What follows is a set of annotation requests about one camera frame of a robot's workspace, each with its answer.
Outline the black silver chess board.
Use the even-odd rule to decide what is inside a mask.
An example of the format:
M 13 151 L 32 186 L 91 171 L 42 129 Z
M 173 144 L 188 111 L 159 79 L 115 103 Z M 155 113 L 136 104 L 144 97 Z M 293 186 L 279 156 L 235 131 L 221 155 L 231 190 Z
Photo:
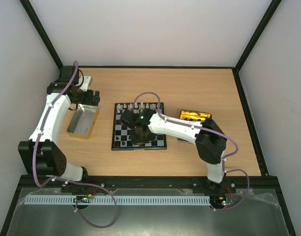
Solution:
M 112 150 L 155 150 L 155 149 L 167 149 L 167 139 L 166 135 L 158 134 L 157 140 L 153 141 L 151 143 L 143 144 L 143 145 L 133 145 L 131 141 L 131 129 L 126 127 L 125 125 L 121 124 L 120 117 L 121 114 L 125 110 L 129 110 L 131 112 L 134 112 L 135 114 L 140 114 L 144 109 L 151 109 L 156 110 L 158 107 L 161 109 L 162 113 L 164 113 L 164 104 L 161 102 L 160 106 L 158 106 L 158 103 L 143 103 L 143 102 L 136 102 L 133 103 L 120 103 L 121 104 L 121 113 L 117 113 L 117 105 L 119 103 L 115 104 L 114 108 L 114 121 L 113 121 L 113 137 L 112 137 Z M 120 146 L 115 146 L 115 137 L 120 137 Z M 126 141 L 126 146 L 122 146 L 121 142 Z

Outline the silver gold tin lid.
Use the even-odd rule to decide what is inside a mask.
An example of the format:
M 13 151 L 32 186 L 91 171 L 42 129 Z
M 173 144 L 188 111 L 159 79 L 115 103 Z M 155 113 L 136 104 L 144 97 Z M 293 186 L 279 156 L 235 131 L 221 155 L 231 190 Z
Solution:
M 67 133 L 72 137 L 88 140 L 98 113 L 98 106 L 79 104 L 71 118 Z

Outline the gold tin with black pieces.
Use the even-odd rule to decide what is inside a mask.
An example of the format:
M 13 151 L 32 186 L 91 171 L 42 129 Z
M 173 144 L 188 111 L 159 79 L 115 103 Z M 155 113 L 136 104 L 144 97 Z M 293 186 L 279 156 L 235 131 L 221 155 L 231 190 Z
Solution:
M 187 121 L 201 121 L 205 122 L 207 118 L 212 118 L 212 114 L 191 110 L 181 110 L 179 119 L 187 120 Z

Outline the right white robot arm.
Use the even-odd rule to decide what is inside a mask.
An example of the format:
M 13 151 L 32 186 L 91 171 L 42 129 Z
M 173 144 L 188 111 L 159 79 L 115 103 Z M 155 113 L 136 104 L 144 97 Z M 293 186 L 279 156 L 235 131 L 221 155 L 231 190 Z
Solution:
M 122 125 L 131 129 L 134 145 L 150 143 L 160 134 L 183 139 L 196 146 L 199 157 L 206 163 L 208 188 L 217 193 L 225 186 L 222 160 L 226 138 L 218 125 L 210 118 L 189 121 L 172 118 L 154 110 L 146 109 L 140 114 L 125 110 L 120 116 Z

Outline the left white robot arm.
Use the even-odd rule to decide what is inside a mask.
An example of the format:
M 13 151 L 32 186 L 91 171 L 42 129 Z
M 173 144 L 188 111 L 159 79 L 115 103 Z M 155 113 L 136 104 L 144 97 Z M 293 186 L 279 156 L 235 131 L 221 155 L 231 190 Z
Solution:
M 59 77 L 47 87 L 46 104 L 37 127 L 27 141 L 21 141 L 18 152 L 29 175 L 38 187 L 50 181 L 65 184 L 81 182 L 87 176 L 85 167 L 68 162 L 58 146 L 59 132 L 67 111 L 73 116 L 68 133 L 87 136 L 96 119 L 100 92 L 89 89 L 92 78 L 84 76 L 77 61 L 63 66 Z

